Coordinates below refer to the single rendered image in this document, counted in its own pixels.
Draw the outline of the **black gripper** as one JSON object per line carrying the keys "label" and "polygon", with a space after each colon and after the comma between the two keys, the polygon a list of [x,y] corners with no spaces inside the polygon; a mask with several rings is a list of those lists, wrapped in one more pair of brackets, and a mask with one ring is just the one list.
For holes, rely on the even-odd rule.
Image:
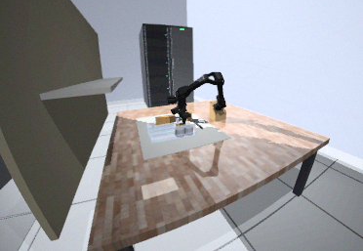
{"label": "black gripper", "polygon": [[184,124],[187,117],[191,117],[191,114],[186,109],[186,106],[187,106],[186,103],[185,104],[178,104],[178,106],[181,108],[181,112],[178,112],[178,115],[180,116],[180,119],[181,119],[182,123]]}

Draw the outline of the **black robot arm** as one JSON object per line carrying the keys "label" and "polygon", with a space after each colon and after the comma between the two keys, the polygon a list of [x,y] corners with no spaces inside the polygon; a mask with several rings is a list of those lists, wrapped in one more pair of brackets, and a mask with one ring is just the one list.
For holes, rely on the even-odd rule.
{"label": "black robot arm", "polygon": [[[213,76],[214,79],[211,79],[210,76]],[[176,104],[177,102],[179,104],[185,104],[186,103],[186,97],[189,96],[189,94],[194,91],[195,89],[199,88],[200,86],[204,85],[205,83],[210,83],[217,86],[218,89],[218,95],[217,95],[217,103],[214,105],[216,111],[222,110],[222,108],[226,107],[225,99],[223,96],[223,89],[222,85],[224,84],[224,79],[222,77],[221,72],[210,72],[204,73],[201,77],[196,79],[195,81],[191,82],[190,84],[186,86],[181,86],[179,89],[175,92],[172,96],[167,96],[168,98],[168,104]],[[174,107],[171,109],[172,114],[176,114],[178,112],[181,112],[181,108],[177,105],[177,107]]]}

